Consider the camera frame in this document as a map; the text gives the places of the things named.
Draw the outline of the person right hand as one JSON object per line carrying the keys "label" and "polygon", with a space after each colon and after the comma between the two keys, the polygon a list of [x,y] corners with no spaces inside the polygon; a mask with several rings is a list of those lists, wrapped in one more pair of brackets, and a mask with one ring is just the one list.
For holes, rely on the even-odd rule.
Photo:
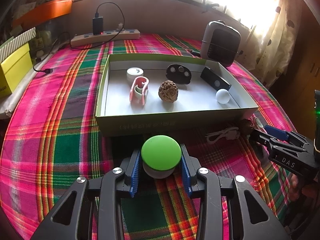
{"label": "person right hand", "polygon": [[295,174],[290,179],[289,200],[291,200],[292,202],[298,200],[301,195],[316,200],[318,191],[319,183],[315,181],[310,184],[306,184]]}

